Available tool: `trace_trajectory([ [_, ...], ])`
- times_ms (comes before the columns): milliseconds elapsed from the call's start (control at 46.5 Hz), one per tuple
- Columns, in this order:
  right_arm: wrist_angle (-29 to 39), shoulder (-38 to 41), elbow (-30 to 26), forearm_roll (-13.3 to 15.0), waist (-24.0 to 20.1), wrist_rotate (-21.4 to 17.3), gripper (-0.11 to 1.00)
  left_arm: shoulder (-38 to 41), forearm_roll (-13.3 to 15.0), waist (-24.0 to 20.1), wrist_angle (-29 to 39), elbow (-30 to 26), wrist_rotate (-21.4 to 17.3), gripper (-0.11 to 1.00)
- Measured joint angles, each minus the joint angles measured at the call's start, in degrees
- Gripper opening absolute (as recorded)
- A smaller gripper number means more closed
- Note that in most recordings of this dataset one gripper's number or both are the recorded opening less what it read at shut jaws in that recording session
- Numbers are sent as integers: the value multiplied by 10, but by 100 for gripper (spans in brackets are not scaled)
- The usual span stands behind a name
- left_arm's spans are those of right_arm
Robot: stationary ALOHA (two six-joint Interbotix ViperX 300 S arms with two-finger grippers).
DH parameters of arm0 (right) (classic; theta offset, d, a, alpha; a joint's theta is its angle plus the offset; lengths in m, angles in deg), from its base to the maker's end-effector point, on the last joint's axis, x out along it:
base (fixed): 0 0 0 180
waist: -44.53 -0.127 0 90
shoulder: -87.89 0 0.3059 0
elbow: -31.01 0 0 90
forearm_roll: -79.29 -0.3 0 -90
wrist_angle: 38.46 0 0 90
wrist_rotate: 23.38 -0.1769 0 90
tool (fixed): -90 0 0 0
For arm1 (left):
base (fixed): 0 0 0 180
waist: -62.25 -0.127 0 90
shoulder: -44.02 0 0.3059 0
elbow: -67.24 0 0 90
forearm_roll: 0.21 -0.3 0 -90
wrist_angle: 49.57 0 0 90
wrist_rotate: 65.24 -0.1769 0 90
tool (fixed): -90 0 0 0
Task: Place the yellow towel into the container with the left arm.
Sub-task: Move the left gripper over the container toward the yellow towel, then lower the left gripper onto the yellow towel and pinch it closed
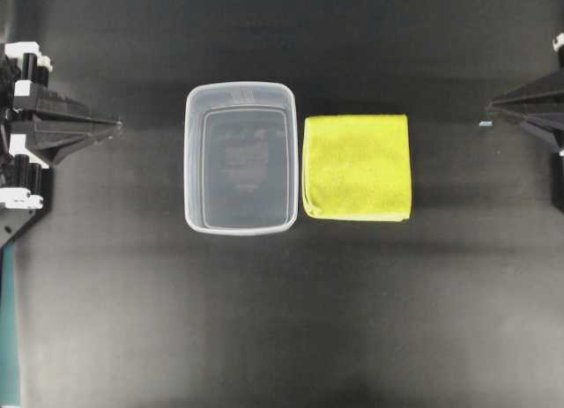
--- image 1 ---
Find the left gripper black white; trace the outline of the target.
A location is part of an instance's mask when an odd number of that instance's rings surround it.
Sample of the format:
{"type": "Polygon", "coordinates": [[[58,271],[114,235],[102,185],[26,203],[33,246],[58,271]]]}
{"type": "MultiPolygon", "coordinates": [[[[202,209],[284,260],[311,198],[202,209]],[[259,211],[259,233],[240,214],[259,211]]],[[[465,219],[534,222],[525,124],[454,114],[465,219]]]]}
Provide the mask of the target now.
{"type": "Polygon", "coordinates": [[[35,41],[1,46],[1,207],[43,208],[43,174],[69,155],[121,133],[122,121],[32,83],[48,84],[50,59],[35,41]],[[69,122],[33,122],[30,132],[11,130],[14,122],[38,116],[69,122]]]}

